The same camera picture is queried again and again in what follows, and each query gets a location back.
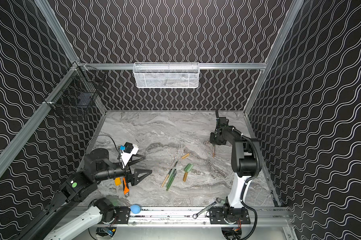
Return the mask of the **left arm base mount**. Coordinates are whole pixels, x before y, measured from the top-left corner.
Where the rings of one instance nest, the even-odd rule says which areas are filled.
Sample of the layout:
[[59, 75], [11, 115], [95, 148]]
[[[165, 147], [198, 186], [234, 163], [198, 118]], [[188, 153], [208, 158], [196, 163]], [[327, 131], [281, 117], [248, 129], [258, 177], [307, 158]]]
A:
[[115, 207], [102, 213], [101, 223], [105, 225], [127, 224], [129, 218], [129, 207]]

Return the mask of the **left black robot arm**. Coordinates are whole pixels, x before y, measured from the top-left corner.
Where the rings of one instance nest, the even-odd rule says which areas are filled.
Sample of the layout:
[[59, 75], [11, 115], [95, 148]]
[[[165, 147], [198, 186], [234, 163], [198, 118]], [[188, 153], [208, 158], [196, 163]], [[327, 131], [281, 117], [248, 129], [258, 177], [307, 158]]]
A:
[[79, 203], [83, 202], [92, 192], [97, 190], [98, 184], [109, 179], [124, 177], [127, 184], [136, 186], [144, 178], [152, 174], [152, 170], [135, 169], [130, 166], [145, 159], [145, 156], [132, 154], [137, 160], [121, 164], [109, 160], [109, 152], [104, 148], [97, 148], [83, 157], [82, 170], [69, 176], [53, 194], [52, 200], [31, 221], [14, 240], [41, 240], [55, 228], [55, 226]]

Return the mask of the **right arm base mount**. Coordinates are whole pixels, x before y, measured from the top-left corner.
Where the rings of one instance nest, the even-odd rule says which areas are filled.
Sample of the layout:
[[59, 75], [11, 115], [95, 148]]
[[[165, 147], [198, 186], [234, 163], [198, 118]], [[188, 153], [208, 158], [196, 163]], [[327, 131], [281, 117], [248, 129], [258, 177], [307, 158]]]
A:
[[221, 207], [210, 208], [207, 216], [212, 225], [249, 225], [251, 223], [250, 215], [246, 208], [233, 208], [227, 204]]

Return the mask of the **light green pen cap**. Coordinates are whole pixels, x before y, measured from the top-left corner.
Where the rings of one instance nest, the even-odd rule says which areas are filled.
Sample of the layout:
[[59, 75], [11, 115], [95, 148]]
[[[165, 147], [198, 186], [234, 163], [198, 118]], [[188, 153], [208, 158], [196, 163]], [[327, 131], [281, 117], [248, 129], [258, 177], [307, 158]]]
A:
[[189, 167], [189, 169], [188, 169], [188, 173], [193, 169], [193, 167], [194, 167], [194, 165], [193, 164], [190, 164], [190, 167]]

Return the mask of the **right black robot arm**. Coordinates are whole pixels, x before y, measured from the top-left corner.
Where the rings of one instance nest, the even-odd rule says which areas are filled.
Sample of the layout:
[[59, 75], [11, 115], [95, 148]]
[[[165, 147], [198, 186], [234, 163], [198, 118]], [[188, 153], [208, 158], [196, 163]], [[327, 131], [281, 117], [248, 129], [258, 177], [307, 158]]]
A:
[[250, 183], [261, 171], [260, 153], [255, 142], [234, 126], [217, 125], [210, 135], [210, 143], [218, 146], [231, 144], [231, 167], [235, 177], [227, 200], [232, 208], [246, 208], [245, 198]]

